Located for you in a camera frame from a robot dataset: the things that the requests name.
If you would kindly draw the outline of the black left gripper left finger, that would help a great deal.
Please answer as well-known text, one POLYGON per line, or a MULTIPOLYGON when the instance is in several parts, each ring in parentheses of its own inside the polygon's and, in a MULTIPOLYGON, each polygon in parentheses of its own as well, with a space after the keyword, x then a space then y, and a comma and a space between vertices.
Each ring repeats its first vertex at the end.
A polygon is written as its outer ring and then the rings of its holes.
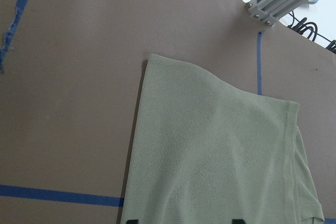
POLYGON ((127 220, 127 224, 139 224, 139 220, 138 219, 130 219, 130 220, 127 220))

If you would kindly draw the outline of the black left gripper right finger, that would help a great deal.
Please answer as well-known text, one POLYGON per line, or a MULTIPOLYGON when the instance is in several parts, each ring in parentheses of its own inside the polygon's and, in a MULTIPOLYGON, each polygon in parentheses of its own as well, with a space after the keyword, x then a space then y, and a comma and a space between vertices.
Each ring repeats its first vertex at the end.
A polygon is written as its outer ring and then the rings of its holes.
POLYGON ((233 219, 232 224, 245 224, 244 219, 233 219))

